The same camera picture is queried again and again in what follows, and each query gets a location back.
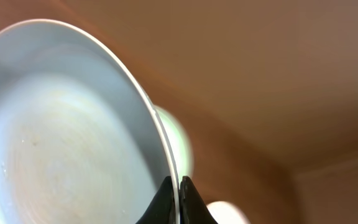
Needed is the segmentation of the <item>white round plate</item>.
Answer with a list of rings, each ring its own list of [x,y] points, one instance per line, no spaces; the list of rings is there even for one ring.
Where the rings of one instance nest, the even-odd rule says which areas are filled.
[[[230,202],[211,202],[207,208],[218,224],[250,224],[244,212]]]

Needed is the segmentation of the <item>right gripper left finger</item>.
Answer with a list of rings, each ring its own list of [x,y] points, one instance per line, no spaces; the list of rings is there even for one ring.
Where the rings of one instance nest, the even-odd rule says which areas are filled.
[[[166,176],[136,224],[175,224],[174,202],[172,180]]]

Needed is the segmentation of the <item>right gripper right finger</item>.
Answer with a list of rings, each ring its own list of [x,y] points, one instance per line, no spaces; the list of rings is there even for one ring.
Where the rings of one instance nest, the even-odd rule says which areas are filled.
[[[188,176],[180,184],[181,224],[218,224]]]

